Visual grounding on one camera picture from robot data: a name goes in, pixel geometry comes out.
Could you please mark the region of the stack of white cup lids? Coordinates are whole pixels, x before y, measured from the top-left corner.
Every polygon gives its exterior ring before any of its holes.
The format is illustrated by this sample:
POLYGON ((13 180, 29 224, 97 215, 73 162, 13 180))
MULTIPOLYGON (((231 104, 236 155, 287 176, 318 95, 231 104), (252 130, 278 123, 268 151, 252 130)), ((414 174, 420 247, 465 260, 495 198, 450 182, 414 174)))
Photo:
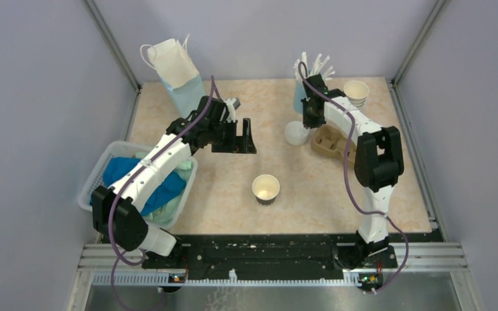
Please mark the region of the stack of white cup lids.
POLYGON ((292 146, 305 144, 309 134, 310 129, 306 128, 301 121, 290 121, 284 130, 284 138, 292 146))

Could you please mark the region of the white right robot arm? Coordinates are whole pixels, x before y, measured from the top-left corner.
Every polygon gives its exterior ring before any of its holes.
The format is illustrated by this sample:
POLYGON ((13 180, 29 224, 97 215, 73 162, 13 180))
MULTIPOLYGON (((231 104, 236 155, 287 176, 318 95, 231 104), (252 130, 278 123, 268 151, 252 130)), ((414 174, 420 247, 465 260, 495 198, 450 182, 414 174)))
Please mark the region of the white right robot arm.
POLYGON ((364 218, 357 230, 354 257, 363 267, 373 266, 388 248, 390 197, 404 172, 401 133, 385 127, 355 108, 339 89, 328 89, 321 75, 303 79, 303 125, 318 128, 331 121, 347 136, 345 148, 356 146, 355 177, 364 190, 364 218))

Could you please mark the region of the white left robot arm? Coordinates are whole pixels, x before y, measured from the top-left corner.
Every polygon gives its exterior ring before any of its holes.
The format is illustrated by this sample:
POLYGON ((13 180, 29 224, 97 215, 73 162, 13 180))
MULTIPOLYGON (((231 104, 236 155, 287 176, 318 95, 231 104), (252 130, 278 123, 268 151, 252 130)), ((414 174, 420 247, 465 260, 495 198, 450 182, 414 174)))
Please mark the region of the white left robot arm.
POLYGON ((125 251, 141 249, 156 254, 167 268, 179 265, 179 241, 166 230, 146 223, 144 205, 178 165, 207 145, 212 152, 256 154, 249 118, 243 119, 243 132, 237 135, 235 113, 240 105, 238 98, 221 100, 204 95, 187 118, 172 121, 157 145, 133 169, 91 193, 94 229, 125 251))

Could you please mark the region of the black paper coffee cup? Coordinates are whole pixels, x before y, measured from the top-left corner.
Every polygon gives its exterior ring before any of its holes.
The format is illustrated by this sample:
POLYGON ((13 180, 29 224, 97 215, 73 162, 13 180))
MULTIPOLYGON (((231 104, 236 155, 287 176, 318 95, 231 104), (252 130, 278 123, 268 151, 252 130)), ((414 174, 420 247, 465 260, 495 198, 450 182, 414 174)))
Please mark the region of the black paper coffee cup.
POLYGON ((262 206, 272 205, 280 190, 281 186, 278 179, 270 174, 261 174, 252 182, 252 193, 262 206))

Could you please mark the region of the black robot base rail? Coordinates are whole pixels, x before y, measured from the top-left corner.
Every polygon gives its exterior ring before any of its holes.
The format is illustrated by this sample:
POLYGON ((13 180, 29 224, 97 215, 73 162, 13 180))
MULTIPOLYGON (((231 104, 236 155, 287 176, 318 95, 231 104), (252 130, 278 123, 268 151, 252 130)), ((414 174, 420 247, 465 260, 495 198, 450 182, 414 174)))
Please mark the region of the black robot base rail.
POLYGON ((357 269, 396 269, 401 258, 388 246, 367 255, 356 234, 181 235, 172 253, 147 253, 144 269, 180 269, 190 281, 341 280, 357 269))

